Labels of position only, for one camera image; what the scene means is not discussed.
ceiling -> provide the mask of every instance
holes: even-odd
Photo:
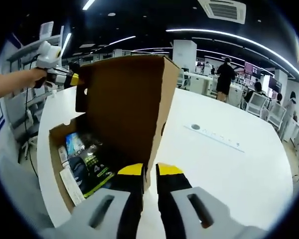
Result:
[[[299,22],[292,18],[287,21],[284,17],[286,12],[293,13],[293,7],[280,4],[281,1],[278,0],[275,2],[279,7],[272,1],[239,1],[247,6],[245,24],[208,18],[197,0],[95,0],[87,11],[82,10],[87,0],[46,0],[44,5],[30,8],[14,32],[21,43],[27,45],[38,39],[42,23],[54,21],[53,34],[59,34],[61,26],[65,25],[66,33],[70,31],[72,37],[64,52],[64,58],[71,57],[74,53],[89,54],[96,50],[97,53],[102,53],[117,48],[135,50],[171,47],[175,39],[191,39],[197,44],[197,49],[238,57],[263,68],[280,68],[271,61],[273,60],[282,67],[281,69],[289,72],[289,77],[294,76],[294,80],[299,82],[299,76],[294,69],[277,56],[249,42],[214,33],[166,32],[167,29],[173,28],[229,32],[270,48],[299,69],[299,38],[291,27],[291,23]],[[115,13],[115,16],[108,16],[109,13]],[[99,47],[130,36],[136,37],[107,47]],[[87,43],[95,45],[80,48],[82,44]],[[197,52],[197,57],[205,55],[220,58],[218,54]],[[243,62],[238,60],[234,62],[243,65]]]

black shorts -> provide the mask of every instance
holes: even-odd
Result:
[[[218,82],[216,90],[217,92],[222,92],[225,95],[229,95],[230,84],[224,84],[223,82]]]

white label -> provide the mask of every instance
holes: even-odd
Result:
[[[68,192],[70,198],[72,199],[75,206],[82,203],[85,198],[83,193],[81,192],[79,186],[77,185],[71,170],[69,168],[65,168],[60,172],[60,176],[62,178],[63,184]]]
[[[236,150],[244,153],[244,150],[242,149],[242,147],[241,147],[241,145],[240,145],[239,142],[233,141],[233,140],[231,140],[229,138],[225,138],[225,137],[223,137],[221,135],[218,135],[218,134],[216,134],[214,132],[211,132],[211,131],[209,131],[208,129],[205,129],[205,128],[192,129],[191,126],[187,126],[187,125],[185,125],[185,128],[187,128],[187,129],[189,129],[191,131],[194,131],[196,133],[199,133],[199,134],[201,134],[201,135],[203,135],[203,136],[205,136],[207,138],[210,138],[210,139],[212,139],[212,140],[214,140],[216,142],[219,142],[219,143],[221,143],[223,145],[226,145],[228,147],[231,147],[233,149],[236,149]]]

cable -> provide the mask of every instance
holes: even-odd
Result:
[[[31,60],[31,63],[30,63],[30,70],[31,70],[31,66],[32,66],[32,63],[33,61],[35,61],[35,59],[37,58],[37,56],[34,56],[33,59]],[[36,177],[38,178],[38,174],[36,173],[35,169],[34,169],[34,166],[33,166],[33,162],[32,162],[32,158],[31,158],[31,152],[30,152],[30,144],[29,144],[29,138],[28,138],[28,130],[26,128],[26,110],[27,110],[27,105],[28,105],[28,91],[29,91],[29,87],[26,88],[26,95],[25,95],[25,121],[24,121],[24,127],[25,127],[25,134],[27,136],[27,143],[28,143],[28,151],[29,151],[29,159],[30,159],[30,162],[31,162],[31,166],[32,166],[32,169],[36,175]]]

air conditioner vent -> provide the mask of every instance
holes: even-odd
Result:
[[[198,0],[209,18],[245,24],[246,5],[232,0]]]

